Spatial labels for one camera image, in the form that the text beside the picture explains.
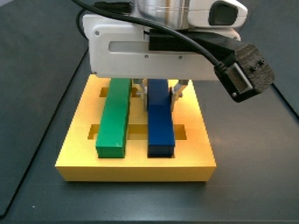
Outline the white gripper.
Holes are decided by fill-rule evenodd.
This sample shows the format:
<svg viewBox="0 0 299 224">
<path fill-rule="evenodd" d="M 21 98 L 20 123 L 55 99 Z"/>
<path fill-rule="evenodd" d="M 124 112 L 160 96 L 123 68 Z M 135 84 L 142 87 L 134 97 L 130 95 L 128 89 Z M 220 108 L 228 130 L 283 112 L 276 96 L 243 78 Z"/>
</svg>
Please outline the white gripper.
<svg viewBox="0 0 299 224">
<path fill-rule="evenodd" d="M 183 96 L 188 80 L 215 81 L 214 65 L 195 52 L 150 51 L 147 28 L 99 15 L 83 17 L 88 37 L 91 72 L 98 77 L 130 78 L 147 110 L 143 79 L 178 80 L 171 87 L 171 109 Z"/>
</svg>

